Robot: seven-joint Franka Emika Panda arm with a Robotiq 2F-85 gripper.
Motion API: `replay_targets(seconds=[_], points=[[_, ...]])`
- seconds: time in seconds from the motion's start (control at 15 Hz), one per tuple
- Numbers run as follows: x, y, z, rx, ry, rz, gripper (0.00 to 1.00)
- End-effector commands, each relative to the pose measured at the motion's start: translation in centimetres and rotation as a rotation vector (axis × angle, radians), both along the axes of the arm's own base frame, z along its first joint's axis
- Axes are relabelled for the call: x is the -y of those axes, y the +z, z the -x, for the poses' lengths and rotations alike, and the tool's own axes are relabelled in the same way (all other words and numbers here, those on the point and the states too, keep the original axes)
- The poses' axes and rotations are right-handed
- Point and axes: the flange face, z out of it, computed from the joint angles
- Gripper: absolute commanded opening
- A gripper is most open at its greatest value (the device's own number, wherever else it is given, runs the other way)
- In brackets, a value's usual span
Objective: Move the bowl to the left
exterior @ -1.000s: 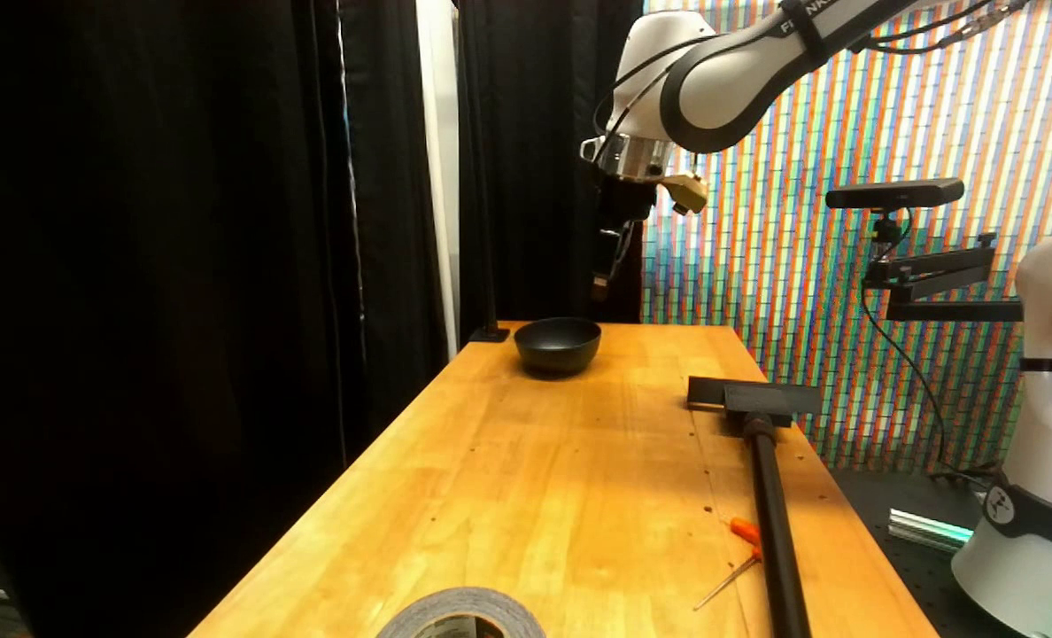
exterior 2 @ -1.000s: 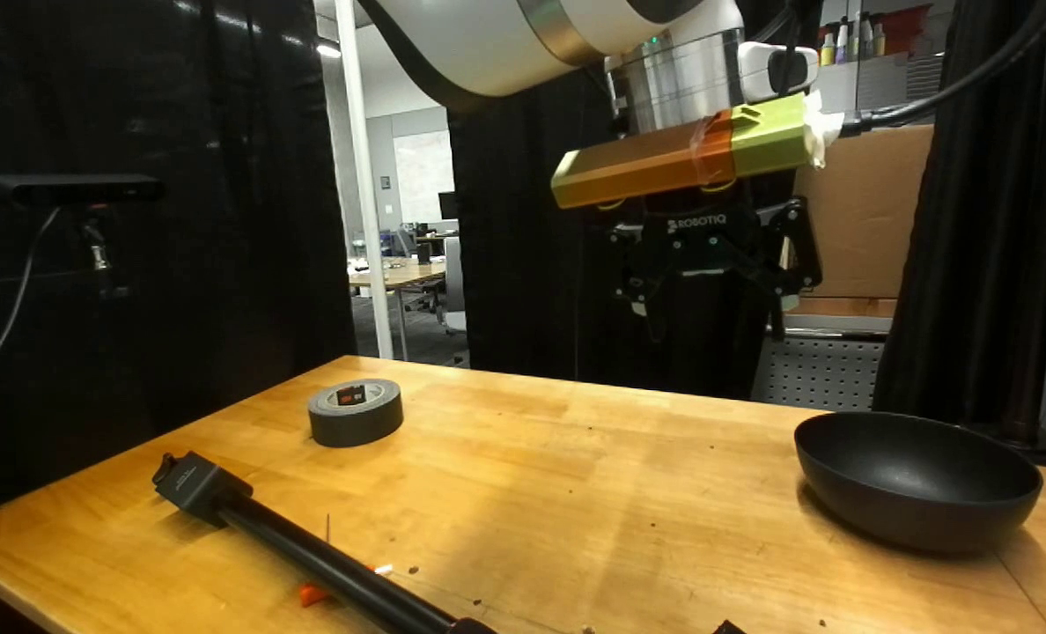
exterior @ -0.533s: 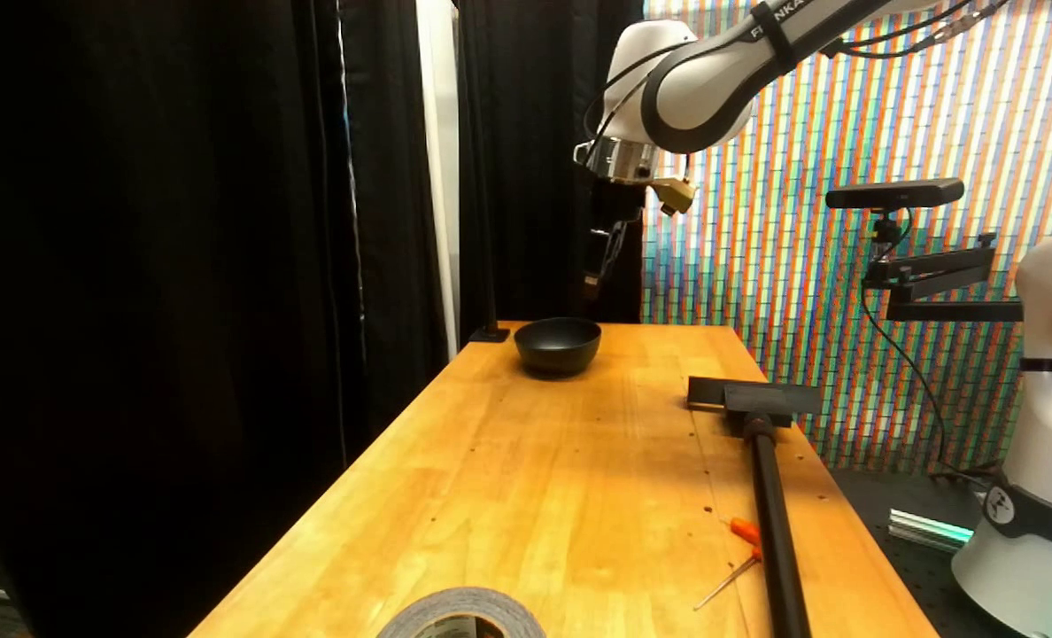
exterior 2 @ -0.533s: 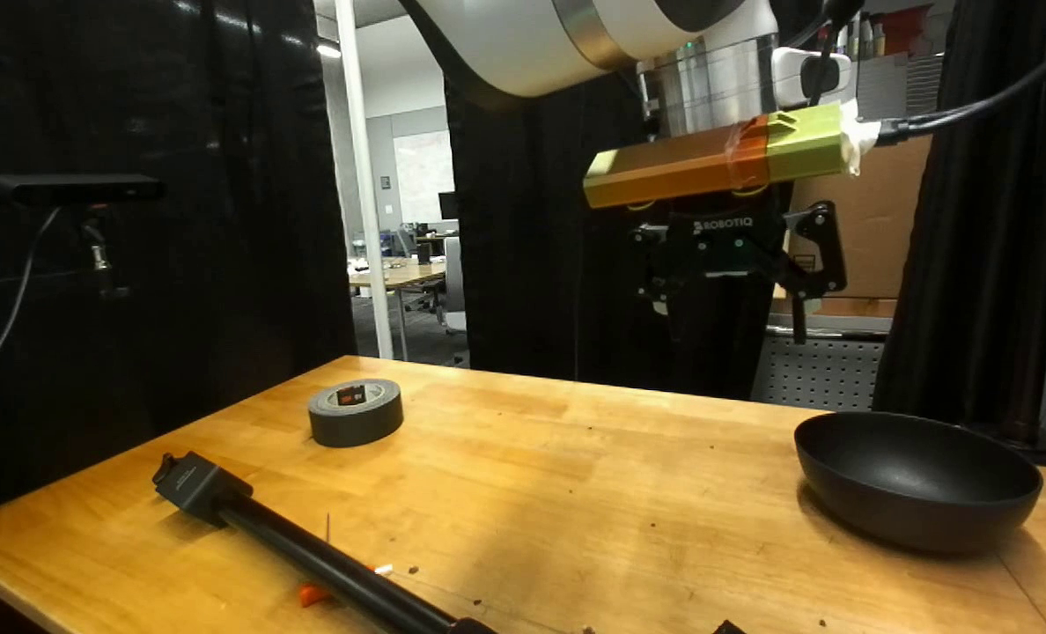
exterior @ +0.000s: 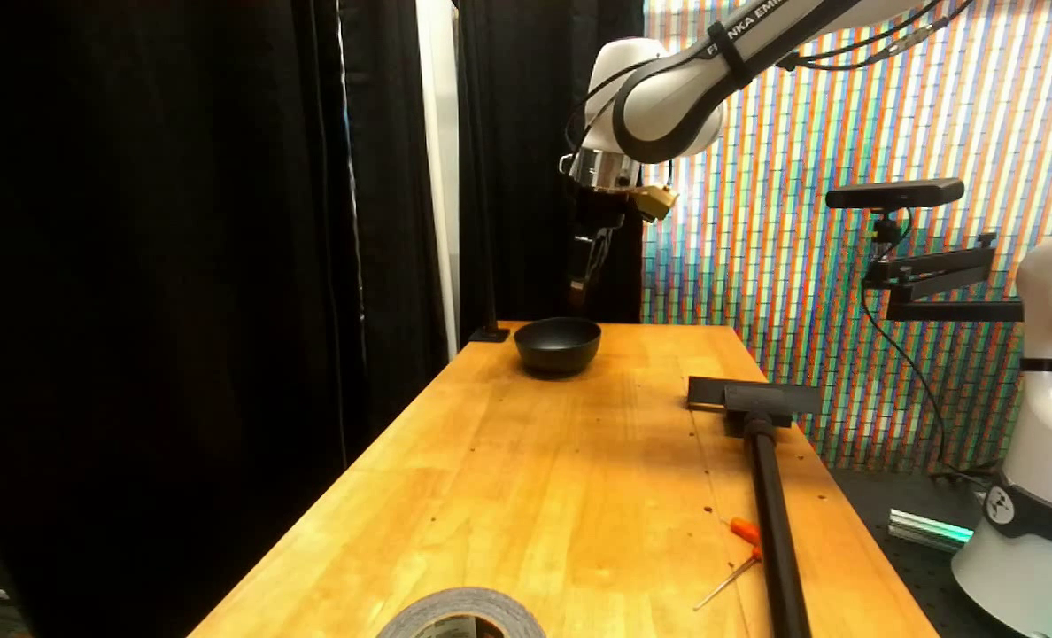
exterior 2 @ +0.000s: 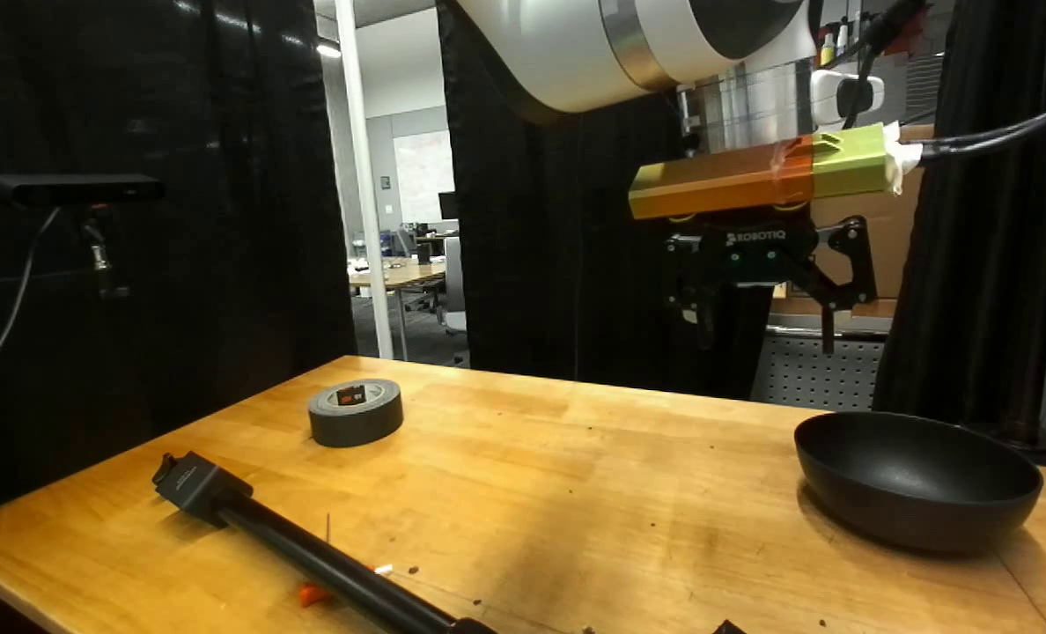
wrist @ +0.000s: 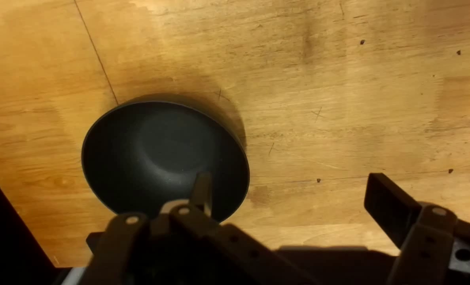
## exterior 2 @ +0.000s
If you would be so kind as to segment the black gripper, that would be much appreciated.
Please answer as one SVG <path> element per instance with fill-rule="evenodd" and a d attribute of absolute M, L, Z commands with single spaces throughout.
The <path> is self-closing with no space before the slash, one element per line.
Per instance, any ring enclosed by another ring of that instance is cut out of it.
<path fill-rule="evenodd" d="M 696 219 L 666 240 L 666 279 L 666 302 L 700 347 L 720 340 L 720 287 L 795 280 L 822 311 L 823 354 L 836 352 L 836 315 L 877 299 L 871 225 L 862 216 L 836 225 L 782 216 Z"/>

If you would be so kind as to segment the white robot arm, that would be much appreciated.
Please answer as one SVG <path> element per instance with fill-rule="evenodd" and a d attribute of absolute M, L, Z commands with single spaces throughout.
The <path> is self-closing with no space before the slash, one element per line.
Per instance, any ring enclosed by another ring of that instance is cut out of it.
<path fill-rule="evenodd" d="M 459 0 L 494 61 L 520 86 L 520 102 L 552 117 L 663 93 L 696 84 L 741 84 L 771 93 L 816 86 L 807 69 L 812 0 Z M 890 139 L 890 128 L 836 132 Z M 708 216 L 771 216 L 822 196 L 822 138 L 763 139 L 720 156 L 643 160 L 626 183 L 634 221 L 706 221 Z"/>

